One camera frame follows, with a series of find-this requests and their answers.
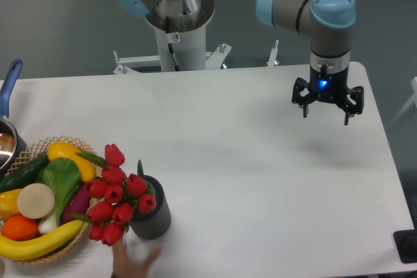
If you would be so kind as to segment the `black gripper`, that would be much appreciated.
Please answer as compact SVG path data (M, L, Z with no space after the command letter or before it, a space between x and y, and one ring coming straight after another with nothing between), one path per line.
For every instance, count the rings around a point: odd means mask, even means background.
M310 57L309 82L298 77L293 85L291 101L297 104L306 118L309 105L315 101L330 104L343 104L344 125L355 115L361 115L364 109L364 88L347 87L349 71L348 57Z

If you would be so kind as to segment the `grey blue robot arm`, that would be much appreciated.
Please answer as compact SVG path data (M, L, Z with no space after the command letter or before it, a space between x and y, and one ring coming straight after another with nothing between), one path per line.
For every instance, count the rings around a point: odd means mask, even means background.
M364 88L347 85L356 0L256 0L255 14L266 25L310 39L309 80L296 79L291 99L305 117L316 101L338 106L346 124L362 114Z

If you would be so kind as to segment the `blurred human hand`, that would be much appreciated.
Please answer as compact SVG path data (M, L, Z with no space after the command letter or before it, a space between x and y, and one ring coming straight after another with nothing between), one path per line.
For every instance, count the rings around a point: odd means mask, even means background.
M111 246L113 253L113 268L111 277L145 278L155 260L160 256L162 248L152 251L143 262L136 262L130 258L127 245L123 239Z

